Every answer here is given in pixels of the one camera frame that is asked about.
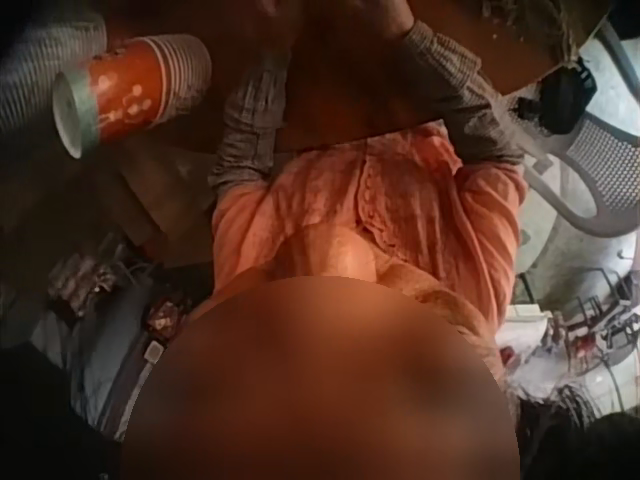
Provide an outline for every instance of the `floor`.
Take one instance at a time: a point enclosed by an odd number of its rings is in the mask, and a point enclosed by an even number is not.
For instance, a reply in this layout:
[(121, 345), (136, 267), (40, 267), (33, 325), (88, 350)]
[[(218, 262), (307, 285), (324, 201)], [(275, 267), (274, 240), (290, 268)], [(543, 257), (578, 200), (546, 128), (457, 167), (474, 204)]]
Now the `floor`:
[[(640, 40), (624, 42), (630, 58), (640, 72)], [(597, 40), (591, 40), (582, 50), (588, 67), (598, 83), (598, 93), (588, 110), (610, 124), (640, 135), (640, 106), (632, 98), (619, 77), (608, 54)], [(561, 195), (576, 211), (588, 215), (594, 204), (581, 180), (563, 165), (548, 170), (547, 180), (558, 186)], [(636, 252), (637, 234), (616, 239), (599, 239), (571, 227), (555, 214), (541, 197), (531, 192), (522, 207), (521, 223), (526, 231), (518, 256), (518, 271), (526, 271), (532, 289), (540, 304), (546, 309), (573, 312), (577, 309), (576, 297), (599, 295), (606, 297), (608, 285), (594, 268), (605, 268), (611, 278), (624, 276), (631, 270)], [(531, 250), (540, 249), (535, 260)], [(525, 299), (521, 286), (516, 286), (516, 301)]]

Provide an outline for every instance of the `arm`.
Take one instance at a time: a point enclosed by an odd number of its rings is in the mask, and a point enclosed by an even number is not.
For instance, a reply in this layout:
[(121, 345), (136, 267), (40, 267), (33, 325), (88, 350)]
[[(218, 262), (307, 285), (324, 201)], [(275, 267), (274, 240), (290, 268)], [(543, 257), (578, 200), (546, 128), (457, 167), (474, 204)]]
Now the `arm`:
[(444, 119), (465, 164), (519, 164), (507, 109), (480, 74), (481, 61), (455, 41), (416, 21), (401, 41), (400, 61), (416, 99)]
[(288, 55), (265, 56), (227, 99), (224, 133), (209, 174), (218, 203), (236, 186), (268, 181), (282, 124)]

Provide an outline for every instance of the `tiled floor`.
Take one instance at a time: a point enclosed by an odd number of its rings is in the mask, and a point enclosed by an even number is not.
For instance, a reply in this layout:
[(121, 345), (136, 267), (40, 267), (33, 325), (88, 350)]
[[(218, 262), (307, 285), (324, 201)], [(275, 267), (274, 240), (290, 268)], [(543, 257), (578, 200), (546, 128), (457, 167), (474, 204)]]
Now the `tiled floor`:
[[(640, 40), (624, 42), (624, 47), (640, 72)], [(592, 40), (584, 47), (582, 55), (594, 73), (599, 88), (589, 111), (618, 128), (640, 135), (640, 106), (622, 82), (602, 45)], [(561, 195), (576, 211), (588, 214), (593, 210), (593, 200), (586, 187), (576, 174), (564, 166), (561, 167), (560, 183)], [(616, 239), (586, 235), (562, 218), (554, 221), (548, 207), (535, 192), (530, 193), (523, 206), (521, 222), (523, 225), (534, 225), (532, 228), (536, 228), (536, 223), (553, 224), (541, 254), (527, 269), (534, 293), (545, 308), (573, 311), (577, 307), (575, 298), (578, 296), (606, 296), (606, 282), (599, 273), (590, 272), (590, 268), (605, 268), (621, 276), (631, 269), (632, 261), (629, 258), (636, 251), (635, 233)], [(526, 247), (523, 247), (519, 257), (521, 263)], [(519, 267), (519, 271), (522, 271), (522, 264)], [(516, 289), (515, 299), (523, 298), (522, 294), (520, 289)]]

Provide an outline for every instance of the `table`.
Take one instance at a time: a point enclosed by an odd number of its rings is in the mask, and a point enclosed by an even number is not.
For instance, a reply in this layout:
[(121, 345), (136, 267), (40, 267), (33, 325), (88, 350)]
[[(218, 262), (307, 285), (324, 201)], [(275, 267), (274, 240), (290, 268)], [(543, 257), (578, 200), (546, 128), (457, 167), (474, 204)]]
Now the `table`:
[[(214, 63), (209, 95), (190, 115), (159, 126), (153, 135), (192, 151), (215, 151), (224, 98), (255, 58), (258, 47), (243, 37), (233, 21), (236, 0), (112, 0), (108, 6), (103, 1), (101, 11), (115, 30), (129, 35), (191, 33), (205, 42)], [(573, 33), (581, 45), (606, 16), (610, 0), (564, 1), (575, 12)], [(410, 3), (417, 18), (479, 55), (484, 73), (503, 94), (536, 81), (559, 63), (546, 47), (522, 38), (511, 27), (482, 18), (477, 1)], [(354, 25), (340, 27), (307, 19), (294, 49), (286, 126), (279, 134), (277, 149), (336, 144), (434, 119), (432, 112), (412, 105), (394, 72), (384, 68), (380, 48), (375, 38)]]

